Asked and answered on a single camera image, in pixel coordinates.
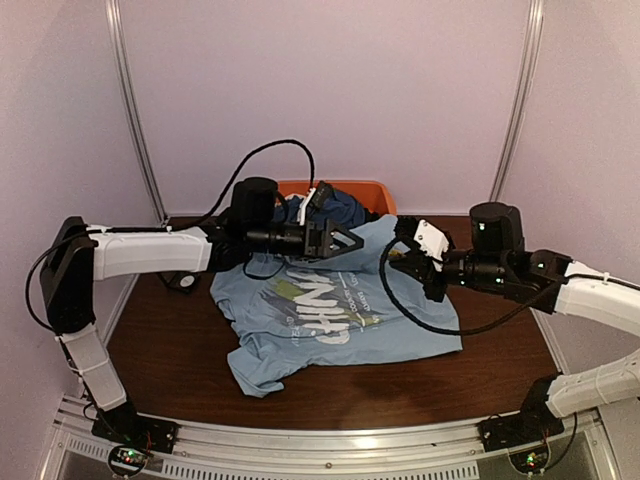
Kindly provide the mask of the light blue printed t-shirt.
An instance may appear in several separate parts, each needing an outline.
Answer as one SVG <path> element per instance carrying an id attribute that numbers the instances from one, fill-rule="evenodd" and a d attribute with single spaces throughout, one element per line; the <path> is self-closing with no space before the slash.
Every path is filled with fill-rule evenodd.
<path id="1" fill-rule="evenodd" d="M 458 336 L 429 332 L 389 300 L 378 273 L 397 218 L 354 228 L 363 248 L 323 261 L 258 254 L 248 266 L 215 275 L 211 296 L 239 338 L 227 356 L 247 396 L 280 391 L 310 365 L 405 362 L 459 352 Z"/>

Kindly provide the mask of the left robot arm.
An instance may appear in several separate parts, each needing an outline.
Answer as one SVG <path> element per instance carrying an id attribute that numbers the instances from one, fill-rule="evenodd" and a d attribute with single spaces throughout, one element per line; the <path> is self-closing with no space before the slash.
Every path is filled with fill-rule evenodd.
<path id="1" fill-rule="evenodd" d="M 311 220 L 331 192 L 321 182 L 299 207 L 299 218 L 277 221 L 286 201 L 276 181 L 250 177 L 234 185 L 230 206 L 213 222 L 201 218 L 180 227 L 91 227 L 67 218 L 53 245 L 33 264 L 40 276 L 46 318 L 93 401 L 98 420 L 123 444 L 145 431 L 95 327 L 93 285 L 112 277 L 163 272 L 225 272 L 254 253 L 329 259 L 363 247 L 344 226 Z"/>

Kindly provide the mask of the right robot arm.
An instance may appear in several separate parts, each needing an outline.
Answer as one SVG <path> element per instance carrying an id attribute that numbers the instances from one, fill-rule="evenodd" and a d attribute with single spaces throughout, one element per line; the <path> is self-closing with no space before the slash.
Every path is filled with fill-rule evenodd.
<path id="1" fill-rule="evenodd" d="M 449 234 L 426 220 L 402 216 L 394 240 L 407 247 L 383 253 L 379 273 L 392 267 L 417 280 L 427 299 L 443 301 L 450 286 L 496 295 L 517 309 L 582 317 L 618 330 L 639 333 L 639 287 L 551 250 L 526 250 L 520 211 L 485 202 L 469 212 L 472 246 L 457 249 Z M 560 374 L 532 387 L 512 430 L 535 440 L 551 424 L 583 410 L 639 394 L 639 354 L 575 374 Z"/>

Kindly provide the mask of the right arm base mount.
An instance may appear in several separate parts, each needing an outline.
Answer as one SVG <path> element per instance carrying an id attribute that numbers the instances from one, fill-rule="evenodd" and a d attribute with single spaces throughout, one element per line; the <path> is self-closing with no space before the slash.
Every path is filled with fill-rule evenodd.
<path id="1" fill-rule="evenodd" d="M 492 415 L 479 422 L 477 429 L 486 452 L 543 443 L 549 437 L 565 431 L 560 419 L 522 412 Z"/>

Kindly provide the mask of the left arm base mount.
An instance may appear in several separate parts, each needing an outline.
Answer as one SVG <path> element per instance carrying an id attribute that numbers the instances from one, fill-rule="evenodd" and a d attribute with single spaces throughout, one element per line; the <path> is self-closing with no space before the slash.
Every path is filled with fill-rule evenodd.
<path id="1" fill-rule="evenodd" d="M 126 402 L 112 410 L 98 409 L 91 433 L 139 450 L 171 454 L 178 430 L 176 422 L 140 415 Z"/>

